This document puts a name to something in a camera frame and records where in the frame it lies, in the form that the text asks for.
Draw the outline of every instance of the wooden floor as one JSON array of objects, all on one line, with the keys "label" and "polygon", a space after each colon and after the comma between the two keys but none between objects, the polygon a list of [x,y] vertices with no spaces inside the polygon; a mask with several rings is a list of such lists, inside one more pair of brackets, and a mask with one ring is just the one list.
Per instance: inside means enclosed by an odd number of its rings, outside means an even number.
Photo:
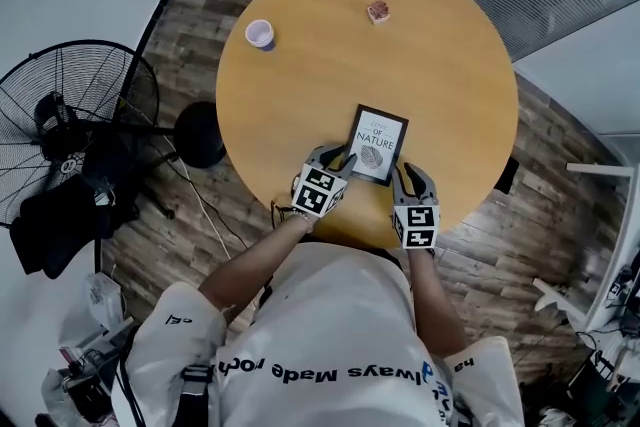
[{"label": "wooden floor", "polygon": [[[145,57],[160,84],[160,121],[172,124],[189,103],[215,98],[224,42],[251,0],[170,0]],[[512,156],[520,162],[510,193],[494,190],[480,207],[437,241],[438,267],[472,340],[505,336],[518,376],[530,381],[547,364],[566,375],[586,350],[554,311],[535,314],[539,276],[550,284],[577,282],[593,296],[611,256],[623,210],[616,182],[573,175],[567,162],[611,163],[611,157],[570,115],[519,80],[519,124]],[[166,150],[163,140],[156,145]],[[204,197],[247,244],[271,229],[268,210],[247,190],[232,164],[190,169]],[[129,312],[144,319],[177,280],[198,285],[227,259],[188,183],[168,166],[149,184],[176,209],[168,221],[144,199],[138,221],[103,244],[104,270],[113,271]],[[231,256],[241,242],[210,215]],[[248,326],[246,311],[230,338]]]}]

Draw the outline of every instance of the table top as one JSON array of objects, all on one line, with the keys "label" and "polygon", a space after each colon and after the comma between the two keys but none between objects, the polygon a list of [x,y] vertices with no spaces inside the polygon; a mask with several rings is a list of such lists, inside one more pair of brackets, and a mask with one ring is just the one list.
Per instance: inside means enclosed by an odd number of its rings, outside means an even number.
[{"label": "table top", "polygon": [[[258,200],[285,205],[313,148],[347,142],[358,104],[406,118],[398,165],[411,162],[435,181],[444,231],[486,198],[510,155],[511,61],[473,0],[384,0],[391,17],[377,26],[366,12],[373,1],[253,0],[220,62],[222,137]],[[244,38],[260,18],[274,27],[271,52]],[[316,232],[356,247],[397,246],[392,205],[390,186],[352,177]]]}]

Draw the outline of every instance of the white t-shirt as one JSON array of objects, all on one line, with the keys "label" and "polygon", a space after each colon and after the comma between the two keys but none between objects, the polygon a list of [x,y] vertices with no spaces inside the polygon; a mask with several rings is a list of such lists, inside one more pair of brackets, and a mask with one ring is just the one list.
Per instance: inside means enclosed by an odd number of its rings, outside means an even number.
[{"label": "white t-shirt", "polygon": [[[457,415],[454,395],[481,425],[524,425],[506,340],[482,340],[437,366],[393,263],[304,243],[270,287],[251,327],[228,346],[226,322],[202,294],[185,283],[164,292],[126,363],[148,427],[171,426],[180,372],[194,363],[215,365],[212,427],[437,426]],[[135,427],[117,382],[112,403],[120,425]]]}]

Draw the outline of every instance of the white cable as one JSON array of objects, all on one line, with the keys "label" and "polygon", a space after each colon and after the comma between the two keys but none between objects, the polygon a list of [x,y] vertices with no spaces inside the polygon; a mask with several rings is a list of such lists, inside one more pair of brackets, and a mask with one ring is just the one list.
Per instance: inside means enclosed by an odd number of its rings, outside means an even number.
[{"label": "white cable", "polygon": [[[175,147],[173,146],[173,144],[171,144],[171,142],[169,141],[169,139],[167,138],[166,135],[164,136],[164,138],[171,145],[171,147],[173,148],[173,151],[176,151]],[[204,204],[202,203],[202,200],[200,199],[200,194],[198,194],[198,191],[196,190],[196,186],[193,185],[193,182],[191,181],[191,177],[189,176],[189,171],[187,171],[187,166],[184,165],[184,162],[182,161],[182,159],[180,157],[178,157],[178,160],[180,161],[180,164],[182,164],[182,169],[184,171],[184,176],[186,176],[189,179],[189,185],[191,185],[191,188],[193,189],[193,192],[195,193],[196,198],[198,199],[198,203],[200,204],[200,209],[202,210],[202,213],[209,220],[209,224],[213,228],[213,231],[216,232],[216,235],[218,236],[218,240],[220,241],[220,245],[222,246],[222,249],[224,249],[224,252],[227,254],[227,258],[229,258],[229,260],[231,260],[231,255],[229,254],[229,251],[227,251],[227,246],[225,246],[224,242],[222,241],[222,237],[220,236],[220,232],[218,231],[218,228],[216,228],[216,225],[213,224],[213,221],[211,220],[211,217],[209,217],[209,213],[207,212],[206,208],[204,208]]]},{"label": "white cable", "polygon": [[[131,105],[125,98],[122,98],[122,101],[124,103],[126,103],[129,107],[131,107],[134,111],[136,111],[138,114],[140,114],[149,123],[151,123],[151,120],[147,117],[147,115],[144,112],[142,112],[137,107],[134,107],[133,105]],[[169,138],[166,135],[163,136],[163,137],[164,137],[164,140],[167,141],[167,144],[169,146],[171,146],[171,149],[177,154],[178,150],[176,150],[176,147],[173,145],[173,143],[171,141],[169,141]],[[200,199],[200,195],[198,194],[196,186],[193,185],[193,182],[191,181],[191,177],[189,176],[189,171],[187,171],[187,166],[185,166],[184,162],[182,161],[182,159],[180,157],[178,157],[178,160],[180,161],[180,164],[182,164],[182,169],[184,170],[184,175],[185,175],[185,177],[188,178],[189,185],[191,185],[191,188],[193,189],[193,192],[196,195],[196,198],[198,199],[198,204],[200,205],[200,210],[202,210],[202,213],[205,215],[205,217],[209,221],[209,224],[213,228],[213,231],[216,232],[216,235],[218,236],[218,240],[220,241],[220,245],[222,246],[222,249],[224,249],[224,252],[227,255],[227,258],[229,258],[229,260],[231,260],[231,255],[229,254],[229,251],[227,251],[227,246],[225,246],[224,242],[222,241],[222,236],[220,235],[220,232],[218,231],[218,228],[216,228],[216,225],[213,224],[213,221],[211,220],[211,217],[209,217],[209,213],[204,208],[204,204],[202,203],[202,200]]]}]

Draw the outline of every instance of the black strap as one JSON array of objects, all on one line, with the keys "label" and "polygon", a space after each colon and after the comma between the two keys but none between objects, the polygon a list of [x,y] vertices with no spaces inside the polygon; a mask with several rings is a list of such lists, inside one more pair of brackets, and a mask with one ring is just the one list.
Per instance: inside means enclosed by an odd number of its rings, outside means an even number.
[{"label": "black strap", "polygon": [[135,395],[133,394],[133,390],[131,389],[131,384],[129,383],[129,375],[127,374],[126,362],[129,357],[129,353],[131,352],[131,347],[133,346],[133,339],[136,336],[136,332],[140,326],[135,326],[129,331],[129,336],[127,337],[127,341],[122,348],[122,352],[120,353],[120,361],[119,361],[119,369],[120,375],[122,376],[122,380],[118,376],[116,372],[116,378],[118,379],[118,384],[120,388],[122,388],[122,393],[129,402],[129,407],[131,407],[131,414],[133,415],[133,419],[136,422],[136,427],[146,427],[144,423],[144,417],[142,416],[142,411],[140,411],[140,406],[138,406],[138,401],[136,400]]},{"label": "black strap", "polygon": [[209,384],[213,368],[191,365],[182,371],[182,393],[173,427],[207,427],[209,422]]}]

